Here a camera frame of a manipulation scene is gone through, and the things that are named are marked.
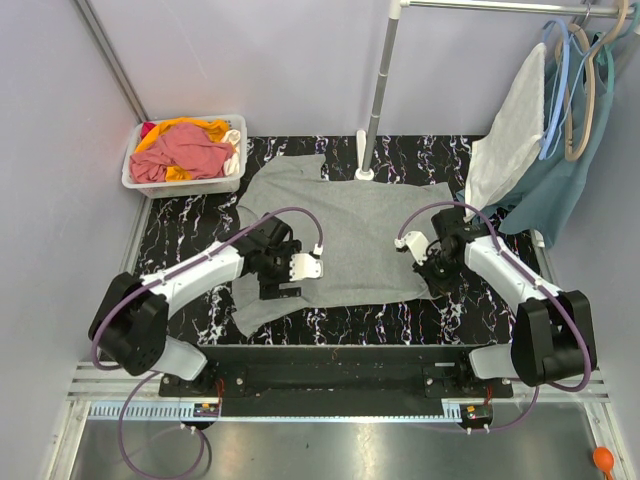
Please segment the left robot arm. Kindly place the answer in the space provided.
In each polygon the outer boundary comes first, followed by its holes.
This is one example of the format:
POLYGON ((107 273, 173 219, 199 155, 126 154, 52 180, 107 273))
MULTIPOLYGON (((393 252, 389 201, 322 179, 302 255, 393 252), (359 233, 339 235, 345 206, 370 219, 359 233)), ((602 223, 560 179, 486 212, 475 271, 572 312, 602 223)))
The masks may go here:
POLYGON ((290 264, 301 251, 292 228, 271 217, 164 271, 117 275, 88 331, 94 365, 110 368, 98 360, 103 351, 132 376, 159 372, 196 380, 208 359, 195 345, 168 335, 168 321, 207 291, 247 274, 257 276, 271 299, 297 294, 295 288, 279 287, 291 281, 290 264))

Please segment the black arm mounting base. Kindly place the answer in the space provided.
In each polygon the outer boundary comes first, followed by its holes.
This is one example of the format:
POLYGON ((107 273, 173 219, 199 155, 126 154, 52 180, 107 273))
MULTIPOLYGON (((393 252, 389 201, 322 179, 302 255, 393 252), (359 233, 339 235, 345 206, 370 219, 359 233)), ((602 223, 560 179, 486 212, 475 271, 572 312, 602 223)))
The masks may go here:
POLYGON ((447 419, 447 400, 510 399, 511 384, 479 380, 465 346, 215 346, 200 379, 167 375, 169 398, 222 395, 222 417, 285 420, 447 419))

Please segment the grey t shirt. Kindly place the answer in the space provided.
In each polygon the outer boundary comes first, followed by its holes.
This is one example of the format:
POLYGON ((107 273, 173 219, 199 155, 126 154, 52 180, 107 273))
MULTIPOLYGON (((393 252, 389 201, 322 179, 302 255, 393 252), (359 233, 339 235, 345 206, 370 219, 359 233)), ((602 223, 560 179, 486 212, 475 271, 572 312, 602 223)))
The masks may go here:
POLYGON ((237 205, 246 227, 266 213, 284 208, 279 219, 310 251, 323 243, 324 273, 304 280, 297 298, 263 301, 257 278, 232 284, 233 314, 245 336, 261 325, 303 308, 332 308, 433 299, 425 281, 413 271, 413 257, 397 252, 401 225, 419 208, 439 210, 452 198, 447 183, 425 186, 375 181, 328 181, 321 177, 321 155, 278 156, 251 179, 237 205))

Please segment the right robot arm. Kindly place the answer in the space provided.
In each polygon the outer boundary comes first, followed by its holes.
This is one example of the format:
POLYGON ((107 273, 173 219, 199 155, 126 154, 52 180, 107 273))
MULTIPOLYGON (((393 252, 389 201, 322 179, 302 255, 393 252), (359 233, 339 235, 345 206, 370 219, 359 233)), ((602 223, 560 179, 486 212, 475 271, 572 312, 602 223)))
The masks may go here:
POLYGON ((529 387, 549 385, 579 392, 597 367, 592 312, 588 298, 566 291, 536 274, 497 235, 491 221, 465 220, 468 205, 432 204, 435 232, 428 239, 402 225, 398 250, 411 253, 414 271, 431 293, 447 293, 463 270, 481 277, 515 316, 510 344, 478 347, 468 355, 473 375, 482 380, 518 379, 529 387))

